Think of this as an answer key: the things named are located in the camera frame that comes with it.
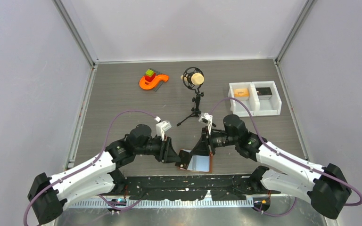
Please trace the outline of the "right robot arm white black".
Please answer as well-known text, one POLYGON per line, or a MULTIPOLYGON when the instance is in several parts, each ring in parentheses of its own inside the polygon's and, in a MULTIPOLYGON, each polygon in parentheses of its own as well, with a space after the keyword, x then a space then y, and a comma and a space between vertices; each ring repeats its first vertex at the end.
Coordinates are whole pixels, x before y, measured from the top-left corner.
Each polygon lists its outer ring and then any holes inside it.
POLYGON ((199 117, 205 127, 190 157, 211 155, 216 148, 233 146, 242 157, 261 164, 248 178, 254 192, 289 194, 306 201, 324 217, 338 218, 352 193, 340 167, 315 164, 278 148, 249 131, 237 115, 224 117, 223 130, 212 128, 212 118, 208 113, 199 117))

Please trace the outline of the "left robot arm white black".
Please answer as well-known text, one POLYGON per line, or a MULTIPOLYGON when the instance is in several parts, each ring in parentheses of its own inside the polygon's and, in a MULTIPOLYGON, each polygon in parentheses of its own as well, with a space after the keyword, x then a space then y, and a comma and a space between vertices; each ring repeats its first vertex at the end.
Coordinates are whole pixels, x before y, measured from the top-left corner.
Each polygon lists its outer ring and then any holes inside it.
POLYGON ((165 133, 168 121, 156 124, 156 136, 148 125, 139 124, 124 138, 110 143, 104 151, 67 171, 34 178, 28 193, 28 210, 33 210, 40 225, 58 218, 72 204, 98 194, 120 195, 126 181, 120 167, 134 161, 137 155, 152 155, 161 163, 179 162, 172 139, 165 133))

